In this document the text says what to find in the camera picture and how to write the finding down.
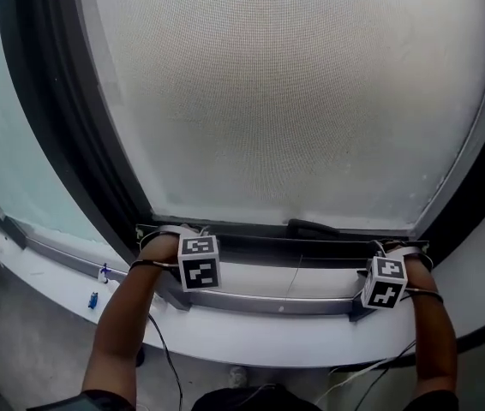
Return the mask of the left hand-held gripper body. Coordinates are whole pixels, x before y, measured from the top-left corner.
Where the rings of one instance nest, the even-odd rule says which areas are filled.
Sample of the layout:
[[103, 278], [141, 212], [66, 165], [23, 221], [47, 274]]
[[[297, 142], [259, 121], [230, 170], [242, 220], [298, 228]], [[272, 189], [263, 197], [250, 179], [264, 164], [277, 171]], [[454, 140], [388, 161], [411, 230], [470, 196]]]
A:
[[201, 235], [182, 227], [177, 263], [184, 292], [221, 286], [219, 245], [214, 235]]

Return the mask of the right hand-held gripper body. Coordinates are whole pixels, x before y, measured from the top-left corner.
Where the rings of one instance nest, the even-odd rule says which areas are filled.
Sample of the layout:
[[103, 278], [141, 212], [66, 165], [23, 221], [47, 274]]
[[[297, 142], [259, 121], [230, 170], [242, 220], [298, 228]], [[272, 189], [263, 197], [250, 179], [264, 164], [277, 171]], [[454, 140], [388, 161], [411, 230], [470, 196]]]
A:
[[393, 309], [401, 300], [408, 277], [404, 262], [380, 256], [378, 253], [367, 262], [364, 270], [358, 270], [361, 285], [356, 299], [369, 309]]

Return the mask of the person's left forearm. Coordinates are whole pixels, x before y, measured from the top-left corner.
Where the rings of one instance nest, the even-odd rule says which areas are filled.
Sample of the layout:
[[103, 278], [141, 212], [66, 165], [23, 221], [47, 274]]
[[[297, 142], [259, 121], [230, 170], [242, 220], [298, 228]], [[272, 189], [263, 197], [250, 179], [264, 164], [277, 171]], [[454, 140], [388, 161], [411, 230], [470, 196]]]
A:
[[136, 359], [141, 348], [154, 288], [162, 269], [177, 262], [179, 238], [160, 235], [149, 241], [102, 312], [81, 392], [106, 409], [134, 411]]

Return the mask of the spray bottle with blue trigger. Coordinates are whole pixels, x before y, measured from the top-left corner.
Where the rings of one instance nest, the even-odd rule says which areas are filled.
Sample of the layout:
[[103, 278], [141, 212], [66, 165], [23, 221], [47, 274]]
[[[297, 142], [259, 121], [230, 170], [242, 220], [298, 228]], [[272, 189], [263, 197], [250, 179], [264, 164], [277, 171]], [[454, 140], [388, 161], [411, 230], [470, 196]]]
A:
[[106, 263], [103, 263], [99, 267], [97, 280], [109, 289], [116, 289], [120, 286], [126, 275], [127, 273], [125, 271], [112, 269]]

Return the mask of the white windowsill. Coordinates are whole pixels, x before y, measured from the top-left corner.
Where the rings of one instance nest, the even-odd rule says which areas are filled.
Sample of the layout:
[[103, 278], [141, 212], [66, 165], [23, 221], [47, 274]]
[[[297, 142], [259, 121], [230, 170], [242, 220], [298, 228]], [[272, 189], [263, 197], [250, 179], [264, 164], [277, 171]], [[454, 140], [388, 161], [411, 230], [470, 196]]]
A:
[[[23, 251], [0, 235], [0, 261], [41, 294], [84, 319], [97, 322], [100, 308], [88, 301], [109, 290], [94, 278], [40, 255]], [[434, 272], [456, 333], [463, 337], [485, 326], [485, 219]], [[253, 316], [195, 308], [154, 309], [156, 325], [147, 344], [218, 362], [275, 367], [324, 367], [383, 360], [398, 354], [415, 336], [408, 301], [352, 323], [333, 317]]]

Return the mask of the person's left shoe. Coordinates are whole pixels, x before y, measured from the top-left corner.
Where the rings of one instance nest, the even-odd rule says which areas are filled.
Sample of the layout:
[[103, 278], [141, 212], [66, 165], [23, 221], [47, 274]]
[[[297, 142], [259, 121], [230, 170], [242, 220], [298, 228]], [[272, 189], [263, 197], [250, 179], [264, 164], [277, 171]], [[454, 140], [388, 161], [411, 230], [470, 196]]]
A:
[[229, 370], [228, 387], [241, 389], [248, 387], [248, 372], [243, 366], [232, 366]]

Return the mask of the person's black shirt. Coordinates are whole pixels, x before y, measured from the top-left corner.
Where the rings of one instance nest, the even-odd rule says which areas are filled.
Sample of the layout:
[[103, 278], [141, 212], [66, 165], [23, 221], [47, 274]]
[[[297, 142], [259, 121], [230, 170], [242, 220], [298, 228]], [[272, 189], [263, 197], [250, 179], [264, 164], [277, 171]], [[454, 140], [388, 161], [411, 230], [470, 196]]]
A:
[[[27, 411], [136, 411], [125, 398], [104, 390], [87, 390], [59, 402]], [[263, 387], [224, 388], [206, 393], [191, 411], [321, 411], [311, 402], [275, 384]], [[437, 390], [412, 400], [403, 411], [459, 411], [459, 400], [451, 391]]]

